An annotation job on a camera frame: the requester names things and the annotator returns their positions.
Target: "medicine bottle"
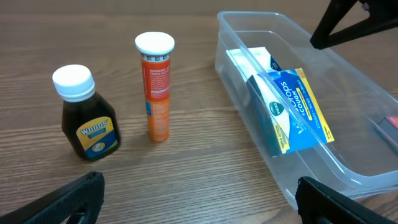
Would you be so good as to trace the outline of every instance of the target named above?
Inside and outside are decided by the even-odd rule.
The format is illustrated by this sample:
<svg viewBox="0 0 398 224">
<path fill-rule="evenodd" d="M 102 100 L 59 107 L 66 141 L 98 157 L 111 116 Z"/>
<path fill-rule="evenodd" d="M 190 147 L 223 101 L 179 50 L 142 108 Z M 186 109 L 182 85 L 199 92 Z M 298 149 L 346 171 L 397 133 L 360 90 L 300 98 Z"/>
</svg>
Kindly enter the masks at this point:
<svg viewBox="0 0 398 224">
<path fill-rule="evenodd" d="M 82 65 L 67 65 L 52 76 L 63 99 L 62 131 L 75 152 L 95 161 L 118 149 L 121 143 L 112 106 L 95 91 L 91 72 Z"/>
</svg>

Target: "wood grain surface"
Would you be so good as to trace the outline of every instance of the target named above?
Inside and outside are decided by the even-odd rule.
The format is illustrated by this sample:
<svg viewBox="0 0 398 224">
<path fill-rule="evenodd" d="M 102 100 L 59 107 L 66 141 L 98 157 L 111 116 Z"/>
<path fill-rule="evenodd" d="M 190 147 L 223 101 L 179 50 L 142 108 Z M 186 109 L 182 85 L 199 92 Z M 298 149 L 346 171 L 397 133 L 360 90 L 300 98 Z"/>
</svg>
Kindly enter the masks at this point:
<svg viewBox="0 0 398 224">
<path fill-rule="evenodd" d="M 98 223 L 300 223 L 214 69 L 219 11 L 277 11 L 313 32 L 327 0 L 3 0 L 0 7 L 0 215 L 96 170 Z M 359 6 L 339 27 L 361 20 Z M 172 53 L 171 138 L 147 137 L 134 38 L 158 30 Z M 334 49 L 398 96 L 397 30 Z M 61 131 L 52 73 L 79 63 L 115 108 L 122 146 L 83 162 Z M 398 193 L 360 200 L 398 221 Z"/>
</svg>

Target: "white tube lid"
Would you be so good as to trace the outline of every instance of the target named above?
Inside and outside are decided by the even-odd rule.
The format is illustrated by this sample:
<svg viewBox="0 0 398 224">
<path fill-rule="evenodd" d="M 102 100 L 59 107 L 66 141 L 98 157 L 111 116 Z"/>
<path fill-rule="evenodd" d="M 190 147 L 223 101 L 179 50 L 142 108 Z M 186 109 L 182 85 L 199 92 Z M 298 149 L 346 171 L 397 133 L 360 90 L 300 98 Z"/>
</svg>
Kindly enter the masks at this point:
<svg viewBox="0 0 398 224">
<path fill-rule="evenodd" d="M 95 93 L 95 84 L 90 70 L 82 65 L 66 65 L 52 75 L 55 89 L 67 102 L 87 100 Z"/>
<path fill-rule="evenodd" d="M 163 32 L 145 32 L 136 37 L 136 47 L 147 55 L 165 55 L 173 50 L 174 39 Z"/>
</svg>

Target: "transparent plastic box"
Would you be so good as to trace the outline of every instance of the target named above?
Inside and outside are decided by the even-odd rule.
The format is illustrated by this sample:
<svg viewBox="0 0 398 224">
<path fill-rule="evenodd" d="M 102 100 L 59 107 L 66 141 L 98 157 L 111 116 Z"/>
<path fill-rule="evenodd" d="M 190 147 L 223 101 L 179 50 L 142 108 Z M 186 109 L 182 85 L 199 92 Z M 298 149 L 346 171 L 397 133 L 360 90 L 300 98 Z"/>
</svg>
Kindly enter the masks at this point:
<svg viewBox="0 0 398 224">
<path fill-rule="evenodd" d="M 332 50 L 317 50 L 311 35 L 288 17 L 275 12 L 220 12 L 216 70 L 287 201 L 297 209 L 298 179 L 312 177 L 350 198 L 398 189 L 397 144 L 378 123 L 398 115 L 397 101 L 365 74 Z M 334 135 L 324 144 L 248 48 L 265 47 L 284 70 L 303 68 L 321 111 Z M 270 111 L 258 95 L 250 94 L 242 71 L 226 51 L 241 49 L 278 98 L 289 116 L 318 140 L 313 147 L 271 157 L 267 134 L 253 115 Z"/>
</svg>

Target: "green logo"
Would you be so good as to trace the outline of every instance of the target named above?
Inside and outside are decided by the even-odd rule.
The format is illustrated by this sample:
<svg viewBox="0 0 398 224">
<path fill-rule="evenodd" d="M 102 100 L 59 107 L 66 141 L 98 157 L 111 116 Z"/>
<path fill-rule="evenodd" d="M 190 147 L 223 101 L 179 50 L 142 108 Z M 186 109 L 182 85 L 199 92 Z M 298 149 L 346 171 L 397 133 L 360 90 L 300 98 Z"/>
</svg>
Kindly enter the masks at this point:
<svg viewBox="0 0 398 224">
<path fill-rule="evenodd" d="M 278 116 L 284 111 L 284 107 L 278 102 L 270 102 L 269 109 L 274 116 Z"/>
</svg>

